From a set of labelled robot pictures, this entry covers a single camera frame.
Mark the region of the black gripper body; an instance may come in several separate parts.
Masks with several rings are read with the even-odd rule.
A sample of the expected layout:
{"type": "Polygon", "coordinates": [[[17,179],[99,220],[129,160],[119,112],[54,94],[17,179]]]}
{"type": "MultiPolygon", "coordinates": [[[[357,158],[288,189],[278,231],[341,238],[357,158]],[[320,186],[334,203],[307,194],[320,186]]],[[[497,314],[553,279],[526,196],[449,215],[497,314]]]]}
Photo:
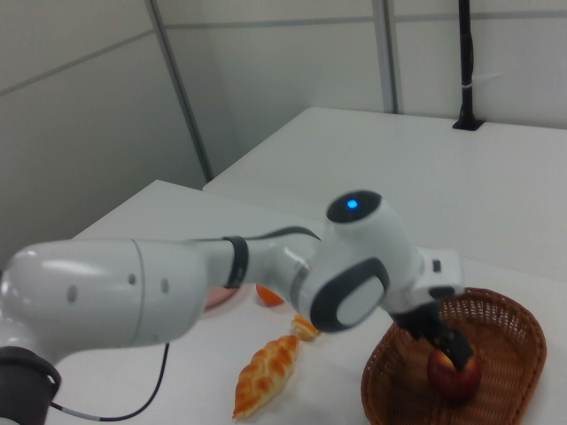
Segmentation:
{"type": "Polygon", "coordinates": [[[459,294],[449,286],[433,287],[426,291],[431,296],[425,304],[410,309],[406,313],[393,313],[392,320],[400,328],[408,331],[415,339],[457,340],[462,336],[455,328],[449,328],[441,319],[441,302],[459,294]]]}

